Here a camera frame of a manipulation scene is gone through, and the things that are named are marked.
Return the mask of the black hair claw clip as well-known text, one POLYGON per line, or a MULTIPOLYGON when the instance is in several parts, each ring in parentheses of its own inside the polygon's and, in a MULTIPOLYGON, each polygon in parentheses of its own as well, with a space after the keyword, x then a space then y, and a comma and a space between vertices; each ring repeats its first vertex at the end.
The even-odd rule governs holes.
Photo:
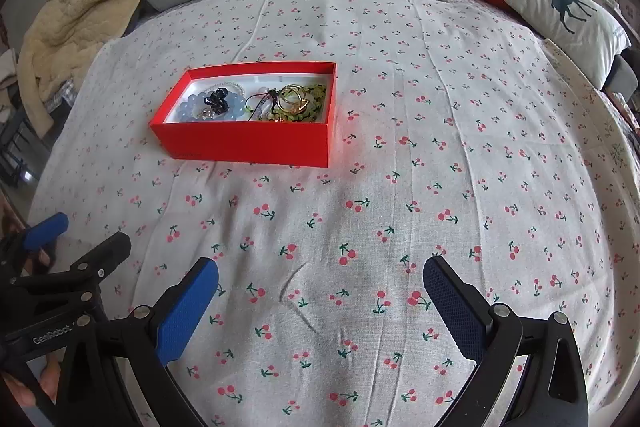
POLYGON ((229 91, 226 88, 218 88, 205 95, 205 98, 203 98, 203 103, 205 104, 203 113, 207 118, 221 116, 229 112, 228 94, 229 91))

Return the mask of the gold ring hair clip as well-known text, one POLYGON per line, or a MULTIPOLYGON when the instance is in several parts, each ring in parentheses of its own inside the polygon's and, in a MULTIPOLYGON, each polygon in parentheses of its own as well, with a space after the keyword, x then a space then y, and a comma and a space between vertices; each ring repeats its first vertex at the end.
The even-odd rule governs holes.
POLYGON ((304 113, 309 105, 304 88, 298 84, 288 84, 278 93, 276 98, 278 109, 285 115, 297 116, 304 113))

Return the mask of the beige quilted blanket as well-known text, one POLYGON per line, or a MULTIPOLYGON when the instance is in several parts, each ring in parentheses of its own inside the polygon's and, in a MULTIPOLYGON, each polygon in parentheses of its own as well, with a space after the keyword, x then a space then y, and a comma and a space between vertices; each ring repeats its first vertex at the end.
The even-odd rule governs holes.
POLYGON ((63 83, 84 82, 96 54, 121 37, 141 0, 46 0, 26 31, 17 83, 26 116, 42 138, 53 126, 46 102, 63 83))

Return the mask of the cherry print bed sheet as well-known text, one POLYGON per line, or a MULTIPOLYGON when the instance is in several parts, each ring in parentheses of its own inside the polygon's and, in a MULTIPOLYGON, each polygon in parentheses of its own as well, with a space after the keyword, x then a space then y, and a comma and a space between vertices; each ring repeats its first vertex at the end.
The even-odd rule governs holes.
POLYGON ((422 286, 444 257, 490 301, 562 311, 591 412, 639 379, 639 168, 552 43, 472 0, 202 0, 107 43, 29 218, 66 267, 131 239, 108 314, 198 257, 217 297, 172 370, 215 426, 431 426, 472 371, 422 286), (189 68, 337 66, 331 165, 170 158, 149 126, 189 68))

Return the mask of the red open gift box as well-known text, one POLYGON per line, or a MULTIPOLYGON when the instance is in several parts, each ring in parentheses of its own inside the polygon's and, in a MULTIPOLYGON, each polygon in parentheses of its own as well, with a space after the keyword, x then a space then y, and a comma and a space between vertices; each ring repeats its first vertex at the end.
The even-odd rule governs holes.
POLYGON ((254 62, 187 70, 151 119, 150 128, 176 159, 326 168, 330 163, 337 65, 254 62), (278 109, 288 84, 304 88, 309 105, 297 116, 278 109), (207 118, 203 98, 229 91, 229 112, 207 118))

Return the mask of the white deer print pillow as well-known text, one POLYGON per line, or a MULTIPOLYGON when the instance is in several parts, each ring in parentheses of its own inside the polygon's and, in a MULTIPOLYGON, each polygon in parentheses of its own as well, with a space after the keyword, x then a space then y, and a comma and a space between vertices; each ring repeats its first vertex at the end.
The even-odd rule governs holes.
POLYGON ((553 41, 601 89, 614 58, 631 46, 623 26, 592 0, 503 0, 553 41))

